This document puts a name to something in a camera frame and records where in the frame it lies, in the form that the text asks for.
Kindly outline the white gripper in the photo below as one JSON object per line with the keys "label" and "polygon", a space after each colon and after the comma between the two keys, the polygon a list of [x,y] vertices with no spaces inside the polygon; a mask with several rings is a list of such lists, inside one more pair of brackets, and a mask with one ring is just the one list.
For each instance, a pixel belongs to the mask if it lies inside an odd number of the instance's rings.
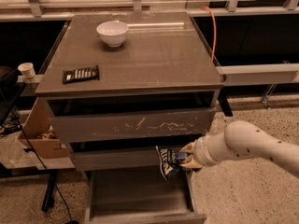
{"label": "white gripper", "polygon": [[203,166],[210,167],[217,164],[217,161],[212,157],[209,152],[209,146],[213,139],[210,135],[202,136],[198,138],[195,143],[190,142],[184,146],[180,152],[187,154],[193,154],[194,158],[189,161],[182,162],[181,167],[186,169],[201,169]]}

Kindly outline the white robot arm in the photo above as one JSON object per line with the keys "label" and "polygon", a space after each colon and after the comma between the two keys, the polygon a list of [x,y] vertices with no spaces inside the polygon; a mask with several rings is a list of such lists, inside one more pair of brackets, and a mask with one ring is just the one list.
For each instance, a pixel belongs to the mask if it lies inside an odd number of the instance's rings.
{"label": "white robot arm", "polygon": [[190,142],[181,152],[188,157],[180,165],[188,169],[210,167],[223,161],[263,158],[299,177],[299,146],[276,139],[242,120],[230,123],[222,133]]}

